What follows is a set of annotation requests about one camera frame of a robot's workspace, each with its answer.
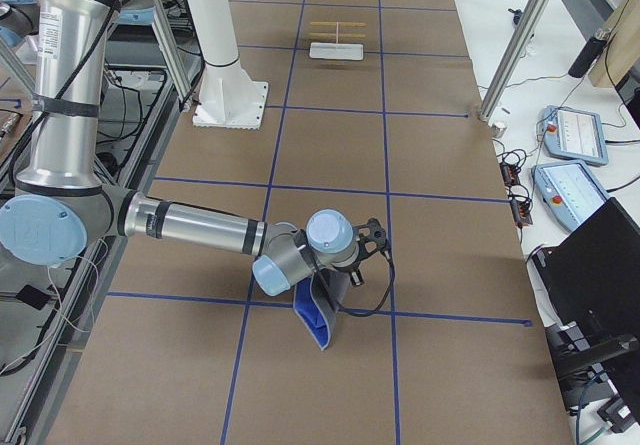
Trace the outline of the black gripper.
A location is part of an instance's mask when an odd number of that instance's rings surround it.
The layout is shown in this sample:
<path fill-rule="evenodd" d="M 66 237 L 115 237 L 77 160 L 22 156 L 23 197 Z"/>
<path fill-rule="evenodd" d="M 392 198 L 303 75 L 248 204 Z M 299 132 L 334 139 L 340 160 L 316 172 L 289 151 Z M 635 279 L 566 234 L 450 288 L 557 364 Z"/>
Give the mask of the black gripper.
<path fill-rule="evenodd" d="M 361 286 L 364 284 L 364 280 L 360 272 L 360 262 L 358 260 L 349 264 L 345 268 L 345 272 L 350 275 L 351 284 L 353 286 Z"/>

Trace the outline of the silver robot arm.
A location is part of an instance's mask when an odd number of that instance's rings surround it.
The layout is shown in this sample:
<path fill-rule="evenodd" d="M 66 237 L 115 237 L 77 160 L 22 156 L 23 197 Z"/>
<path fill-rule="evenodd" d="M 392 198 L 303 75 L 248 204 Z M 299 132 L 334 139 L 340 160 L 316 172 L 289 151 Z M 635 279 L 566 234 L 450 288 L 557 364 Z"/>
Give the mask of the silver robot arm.
<path fill-rule="evenodd" d="M 323 269 L 362 283 L 363 240 L 331 209 L 305 228 L 153 199 L 102 183 L 93 170 L 108 28 L 127 11 L 151 20 L 154 0 L 36 0 L 39 50 L 28 165 L 12 177 L 1 209 L 1 242 L 34 265 L 67 261 L 107 236 L 145 234 L 242 253 L 275 296 Z"/>

